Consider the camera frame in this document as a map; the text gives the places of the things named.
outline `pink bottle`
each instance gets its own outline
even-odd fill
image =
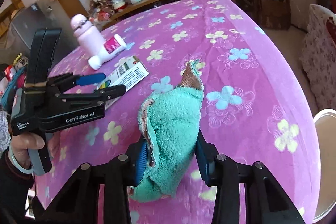
[[[71,19],[70,25],[73,29],[73,35],[88,55],[90,57],[97,55],[106,42],[97,27],[93,26],[84,15],[75,15]]]

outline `lace fabric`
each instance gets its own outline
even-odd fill
[[[8,132],[7,113],[0,111],[0,157],[2,153],[8,148],[11,142],[11,136]]]

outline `bracelet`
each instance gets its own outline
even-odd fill
[[[8,152],[13,165],[22,173],[24,174],[32,174],[34,172],[33,167],[31,167],[30,169],[24,169],[16,160],[14,154],[13,154],[13,150],[12,150],[12,144],[9,145],[9,152]]]

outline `product box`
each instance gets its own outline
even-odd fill
[[[123,64],[117,67],[104,81],[98,84],[98,89],[107,88],[113,85],[125,85],[126,92],[149,75],[145,66],[136,57],[129,57]],[[108,109],[120,97],[108,100],[105,109]]]

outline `hand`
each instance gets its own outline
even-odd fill
[[[55,132],[54,136],[47,144],[52,157],[54,157],[58,152],[59,145],[60,132]],[[42,149],[44,147],[44,140],[37,134],[26,132],[18,136],[13,136],[11,140],[11,147],[13,154],[21,167],[29,169],[31,161],[27,149]]]

